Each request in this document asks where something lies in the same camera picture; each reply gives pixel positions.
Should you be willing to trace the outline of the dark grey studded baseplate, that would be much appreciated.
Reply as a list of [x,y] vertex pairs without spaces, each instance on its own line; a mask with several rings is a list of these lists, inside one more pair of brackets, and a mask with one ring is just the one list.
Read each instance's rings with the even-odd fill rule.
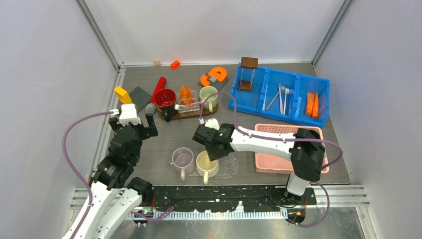
[[140,87],[136,87],[134,90],[132,90],[129,93],[129,96],[132,102],[135,104],[138,113],[150,103],[152,97],[151,94],[147,93]]

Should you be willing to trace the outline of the light green mug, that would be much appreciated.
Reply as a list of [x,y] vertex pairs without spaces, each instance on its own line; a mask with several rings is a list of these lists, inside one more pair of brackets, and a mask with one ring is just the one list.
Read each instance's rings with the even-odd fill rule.
[[217,98],[218,95],[216,95],[217,89],[212,86],[205,86],[202,87],[200,90],[200,99],[202,101],[202,106],[204,109],[212,112],[214,108],[217,105]]

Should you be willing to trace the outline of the blue plastic organizer bin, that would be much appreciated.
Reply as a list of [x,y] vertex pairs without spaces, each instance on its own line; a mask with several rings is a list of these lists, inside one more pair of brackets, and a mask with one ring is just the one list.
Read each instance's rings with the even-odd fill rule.
[[[231,87],[233,100],[229,100],[228,107],[236,108],[239,112],[258,115],[270,119],[286,121],[299,125],[323,127],[329,117],[330,81],[328,79],[287,72],[268,67],[259,66],[255,71],[253,89],[251,92],[240,91],[238,80],[240,78],[240,66],[236,69],[235,78]],[[278,85],[293,89],[294,93],[288,95],[287,115],[280,114],[279,98],[273,102],[269,110],[266,107],[278,93]],[[262,111],[265,87],[268,85],[265,110]],[[319,117],[313,119],[305,114],[307,93],[317,93],[319,98]],[[300,106],[299,117],[294,113]]]

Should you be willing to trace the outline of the grey baseplate with orange track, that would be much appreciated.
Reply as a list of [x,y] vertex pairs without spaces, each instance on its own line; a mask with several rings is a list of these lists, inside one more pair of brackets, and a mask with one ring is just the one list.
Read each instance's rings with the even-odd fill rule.
[[202,74],[198,85],[201,87],[211,86],[220,91],[228,82],[227,70],[223,67],[213,67],[207,74]]

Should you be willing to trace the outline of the clear glass toothbrush holder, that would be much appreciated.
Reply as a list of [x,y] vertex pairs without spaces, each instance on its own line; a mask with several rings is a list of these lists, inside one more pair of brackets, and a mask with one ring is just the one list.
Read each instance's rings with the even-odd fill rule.
[[[201,101],[200,98],[199,98],[199,95],[198,95],[198,91],[197,90],[192,90],[192,93],[193,93],[194,100],[195,100],[194,102]],[[179,94],[177,94],[177,104],[178,105],[181,105],[181,100],[180,100]],[[182,115],[186,115],[188,113],[193,113],[193,112],[199,111],[200,110],[200,107],[201,106],[190,107],[186,111],[180,110],[179,113],[182,114]]]

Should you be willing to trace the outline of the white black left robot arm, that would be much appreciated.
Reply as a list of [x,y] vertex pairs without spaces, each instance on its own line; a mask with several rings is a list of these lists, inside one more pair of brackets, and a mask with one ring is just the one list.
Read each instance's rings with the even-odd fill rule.
[[114,131],[108,155],[86,184],[88,197],[68,229],[66,239],[108,239],[137,206],[152,202],[151,183],[134,177],[144,140],[158,135],[152,114],[146,114],[148,126],[142,124],[135,104],[123,104],[108,112],[109,125]]

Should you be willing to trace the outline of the yellow toy block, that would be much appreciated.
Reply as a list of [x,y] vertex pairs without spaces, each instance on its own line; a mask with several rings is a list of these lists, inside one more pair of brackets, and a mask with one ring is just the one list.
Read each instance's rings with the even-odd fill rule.
[[122,104],[132,104],[133,103],[129,93],[125,89],[123,89],[121,86],[115,87],[114,92],[116,93],[119,101]]

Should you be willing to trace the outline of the lilac translucent mug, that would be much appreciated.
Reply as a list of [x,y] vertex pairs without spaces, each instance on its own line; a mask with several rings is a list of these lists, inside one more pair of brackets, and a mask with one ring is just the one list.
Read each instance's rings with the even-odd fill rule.
[[171,163],[183,182],[186,181],[186,176],[196,169],[194,154],[186,147],[180,147],[172,153]]

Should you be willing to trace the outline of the pink plastic basket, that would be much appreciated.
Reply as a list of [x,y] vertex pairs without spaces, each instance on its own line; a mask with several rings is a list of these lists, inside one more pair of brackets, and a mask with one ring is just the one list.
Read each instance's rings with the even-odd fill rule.
[[[321,128],[315,126],[258,123],[255,125],[254,129],[255,131],[282,134],[296,133],[300,128],[314,130],[320,135],[321,139],[323,139],[323,133]],[[293,166],[290,161],[270,154],[255,153],[255,166],[256,171],[261,173],[293,173]]]

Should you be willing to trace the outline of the clear holder with brown lid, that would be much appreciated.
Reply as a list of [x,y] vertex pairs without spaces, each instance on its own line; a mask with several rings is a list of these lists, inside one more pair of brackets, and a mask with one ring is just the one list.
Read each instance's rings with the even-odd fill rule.
[[238,89],[240,91],[251,92],[253,89],[253,79],[258,68],[258,59],[254,57],[242,57],[240,61],[240,78]]

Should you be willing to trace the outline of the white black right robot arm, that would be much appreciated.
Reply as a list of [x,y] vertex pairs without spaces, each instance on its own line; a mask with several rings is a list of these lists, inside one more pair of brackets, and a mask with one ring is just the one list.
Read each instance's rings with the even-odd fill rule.
[[307,186],[320,180],[325,141],[314,130],[300,128],[295,133],[270,133],[223,123],[216,127],[214,119],[201,121],[193,140],[205,146],[211,161],[235,151],[264,153],[291,162],[293,172],[288,178],[284,198],[297,204],[304,198]]

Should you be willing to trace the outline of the beige grey toothbrush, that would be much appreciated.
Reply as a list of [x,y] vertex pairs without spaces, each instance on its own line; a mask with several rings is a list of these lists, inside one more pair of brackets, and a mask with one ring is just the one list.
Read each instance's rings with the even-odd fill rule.
[[276,100],[277,97],[279,97],[279,92],[273,97],[273,99],[271,100],[271,102],[266,107],[266,110],[269,110],[269,108],[271,107],[271,105],[273,104],[273,102]]

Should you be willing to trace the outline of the cream yellow mug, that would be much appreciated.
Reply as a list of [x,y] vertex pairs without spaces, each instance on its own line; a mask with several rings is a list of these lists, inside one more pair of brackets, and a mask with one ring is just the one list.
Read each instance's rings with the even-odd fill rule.
[[209,179],[214,177],[219,171],[219,161],[210,160],[206,150],[196,157],[197,172],[203,177],[203,183],[207,185]]

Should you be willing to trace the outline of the red glitter toy microphone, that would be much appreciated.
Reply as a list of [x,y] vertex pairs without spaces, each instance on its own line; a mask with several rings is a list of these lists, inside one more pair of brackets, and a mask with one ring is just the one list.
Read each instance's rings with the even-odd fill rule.
[[165,77],[160,77],[155,90],[152,94],[152,97],[150,99],[150,102],[145,107],[145,111],[147,114],[153,114],[156,112],[156,106],[155,106],[155,95],[163,88],[165,88],[165,85],[167,83],[167,79]]

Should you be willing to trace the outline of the small red block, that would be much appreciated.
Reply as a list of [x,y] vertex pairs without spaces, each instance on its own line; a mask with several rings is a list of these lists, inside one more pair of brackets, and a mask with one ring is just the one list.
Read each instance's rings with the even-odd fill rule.
[[175,60],[174,62],[172,62],[171,64],[170,64],[170,66],[171,66],[171,68],[174,70],[174,69],[177,69],[179,66],[180,66],[180,62],[178,61],[178,60]]

